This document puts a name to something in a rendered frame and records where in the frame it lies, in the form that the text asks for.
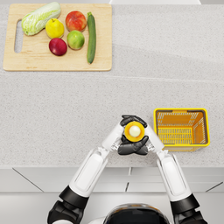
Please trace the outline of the yellow lemon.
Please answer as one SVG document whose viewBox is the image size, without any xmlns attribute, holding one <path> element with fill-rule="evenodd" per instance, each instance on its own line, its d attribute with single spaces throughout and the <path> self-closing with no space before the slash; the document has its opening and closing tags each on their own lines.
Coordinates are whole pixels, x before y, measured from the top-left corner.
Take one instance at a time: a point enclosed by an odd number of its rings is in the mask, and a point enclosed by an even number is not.
<svg viewBox="0 0 224 224">
<path fill-rule="evenodd" d="M 50 39 L 62 38 L 65 28 L 57 18 L 51 18 L 45 25 L 45 31 Z"/>
</svg>

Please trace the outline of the green apple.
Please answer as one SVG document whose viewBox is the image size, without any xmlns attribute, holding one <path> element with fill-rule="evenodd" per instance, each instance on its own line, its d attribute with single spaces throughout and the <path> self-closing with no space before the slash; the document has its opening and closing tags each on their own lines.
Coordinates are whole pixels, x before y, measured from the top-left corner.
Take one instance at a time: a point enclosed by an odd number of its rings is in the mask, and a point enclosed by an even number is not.
<svg viewBox="0 0 224 224">
<path fill-rule="evenodd" d="M 80 31 L 70 31 L 67 34 L 67 43 L 73 50 L 79 50 L 85 43 L 84 35 Z"/>
</svg>

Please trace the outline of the yellow slatted basket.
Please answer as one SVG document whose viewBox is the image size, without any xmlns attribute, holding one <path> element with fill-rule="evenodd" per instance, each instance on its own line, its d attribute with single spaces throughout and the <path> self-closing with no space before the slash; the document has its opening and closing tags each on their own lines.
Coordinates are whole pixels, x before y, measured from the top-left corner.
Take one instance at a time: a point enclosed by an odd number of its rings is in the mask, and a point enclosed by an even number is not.
<svg viewBox="0 0 224 224">
<path fill-rule="evenodd" d="M 154 130 L 168 151 L 196 151 L 210 144 L 204 108 L 156 108 Z"/>
</svg>

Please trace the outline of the dark red apple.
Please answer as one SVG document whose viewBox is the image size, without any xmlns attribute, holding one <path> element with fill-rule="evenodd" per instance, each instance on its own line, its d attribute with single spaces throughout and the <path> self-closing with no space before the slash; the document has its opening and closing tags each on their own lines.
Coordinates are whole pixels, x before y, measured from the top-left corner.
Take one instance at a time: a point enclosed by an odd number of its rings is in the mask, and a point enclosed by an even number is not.
<svg viewBox="0 0 224 224">
<path fill-rule="evenodd" d="M 67 52 L 67 44 L 61 38 L 53 38 L 49 42 L 49 50 L 56 56 L 62 56 Z"/>
</svg>

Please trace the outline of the wooden cutting board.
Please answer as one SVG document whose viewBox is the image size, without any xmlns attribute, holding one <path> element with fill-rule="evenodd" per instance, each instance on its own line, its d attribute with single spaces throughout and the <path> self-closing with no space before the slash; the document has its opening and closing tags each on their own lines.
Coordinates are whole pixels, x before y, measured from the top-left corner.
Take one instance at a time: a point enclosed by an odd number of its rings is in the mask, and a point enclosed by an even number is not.
<svg viewBox="0 0 224 224">
<path fill-rule="evenodd" d="M 23 36 L 21 52 L 15 52 L 18 21 L 36 10 L 39 3 L 14 3 L 9 8 L 3 69 L 6 71 L 108 71 L 112 67 L 112 6 L 108 3 L 63 3 L 59 20 L 64 21 L 70 11 L 92 13 L 96 24 L 96 52 L 88 63 L 88 47 L 69 48 L 65 55 L 53 55 L 44 31 L 34 36 Z"/>
</svg>

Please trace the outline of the dark round robot body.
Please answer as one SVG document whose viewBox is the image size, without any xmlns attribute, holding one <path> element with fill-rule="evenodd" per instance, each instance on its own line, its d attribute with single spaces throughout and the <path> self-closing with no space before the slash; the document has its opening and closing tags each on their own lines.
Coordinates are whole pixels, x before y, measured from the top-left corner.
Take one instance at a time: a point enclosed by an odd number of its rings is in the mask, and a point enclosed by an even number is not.
<svg viewBox="0 0 224 224">
<path fill-rule="evenodd" d="M 147 204 L 124 204 L 115 207 L 103 224 L 170 224 L 158 209 Z"/>
</svg>

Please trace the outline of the green cucumber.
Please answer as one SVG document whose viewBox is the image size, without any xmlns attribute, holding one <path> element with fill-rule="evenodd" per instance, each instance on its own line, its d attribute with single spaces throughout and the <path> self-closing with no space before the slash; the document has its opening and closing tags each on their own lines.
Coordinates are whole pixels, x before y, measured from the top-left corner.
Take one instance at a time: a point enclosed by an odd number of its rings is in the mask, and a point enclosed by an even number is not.
<svg viewBox="0 0 224 224">
<path fill-rule="evenodd" d="M 96 26 L 95 17 L 91 12 L 87 14 L 87 27 L 88 27 L 88 47 L 87 47 L 87 62 L 92 64 L 95 59 L 96 50 Z"/>
</svg>

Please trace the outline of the green napa cabbage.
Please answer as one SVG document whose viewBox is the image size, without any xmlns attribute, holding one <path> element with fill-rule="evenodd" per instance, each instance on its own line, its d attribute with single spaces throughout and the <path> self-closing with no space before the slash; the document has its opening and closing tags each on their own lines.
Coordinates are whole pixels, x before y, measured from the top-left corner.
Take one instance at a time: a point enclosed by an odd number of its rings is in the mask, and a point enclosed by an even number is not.
<svg viewBox="0 0 224 224">
<path fill-rule="evenodd" d="M 51 18 L 58 18 L 61 13 L 60 4 L 52 2 L 39 7 L 22 18 L 21 26 L 25 35 L 32 36 L 41 32 Z"/>
</svg>

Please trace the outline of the red peach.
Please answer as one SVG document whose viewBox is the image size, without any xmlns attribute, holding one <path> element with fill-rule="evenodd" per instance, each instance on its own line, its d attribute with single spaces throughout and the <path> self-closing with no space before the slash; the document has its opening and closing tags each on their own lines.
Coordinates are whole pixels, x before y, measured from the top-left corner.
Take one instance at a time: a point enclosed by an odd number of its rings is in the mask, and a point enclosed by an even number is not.
<svg viewBox="0 0 224 224">
<path fill-rule="evenodd" d="M 66 28 L 69 31 L 83 32 L 86 26 L 87 20 L 82 12 L 74 10 L 66 15 Z"/>
</svg>

